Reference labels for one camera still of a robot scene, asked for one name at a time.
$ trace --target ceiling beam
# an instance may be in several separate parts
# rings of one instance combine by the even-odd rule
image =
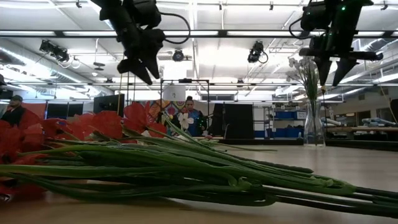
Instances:
[[[294,39],[288,30],[163,30],[166,38],[284,38]],[[302,30],[292,31],[296,36],[305,35]],[[63,38],[63,39],[110,39],[116,38],[113,30],[0,30],[0,37]],[[398,39],[397,30],[364,30],[355,39]]]

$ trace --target blue bin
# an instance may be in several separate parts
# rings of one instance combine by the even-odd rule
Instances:
[[[286,129],[277,128],[276,132],[272,132],[272,128],[267,128],[267,134],[269,138],[286,138]]]
[[[293,119],[294,118],[294,112],[276,111],[275,112],[275,118],[277,118],[277,119]]]
[[[286,128],[286,137],[287,138],[298,138],[299,133],[301,133],[301,136],[303,136],[304,129],[303,128]]]
[[[265,131],[254,131],[254,137],[255,138],[264,138],[266,136]]]

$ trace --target dark jacket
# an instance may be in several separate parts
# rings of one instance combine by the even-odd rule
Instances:
[[[3,121],[7,121],[8,123],[10,123],[11,126],[14,125],[18,126],[19,122],[22,119],[22,115],[24,115],[24,113],[25,113],[25,108],[18,106],[13,111],[11,110],[6,111],[1,119]]]

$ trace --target man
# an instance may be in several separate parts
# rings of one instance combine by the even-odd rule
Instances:
[[[11,126],[18,126],[22,115],[25,113],[25,108],[21,106],[22,100],[22,97],[19,95],[13,96],[9,104],[11,110],[6,111],[1,119],[10,123]]]

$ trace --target stage light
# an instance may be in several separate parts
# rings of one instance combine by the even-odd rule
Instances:
[[[260,57],[263,54],[267,57],[267,60],[265,62],[260,61]],[[248,62],[249,63],[256,63],[256,62],[267,63],[268,62],[268,55],[264,52],[264,45],[262,44],[262,41],[256,41],[256,43],[254,43],[252,49],[250,49],[250,53],[248,56]]]
[[[54,57],[59,62],[69,61],[68,50],[52,44],[49,40],[43,40],[39,50],[46,54],[49,54],[51,57]]]
[[[174,62],[182,62],[184,60],[184,54],[182,50],[175,50],[173,54],[173,61]]]

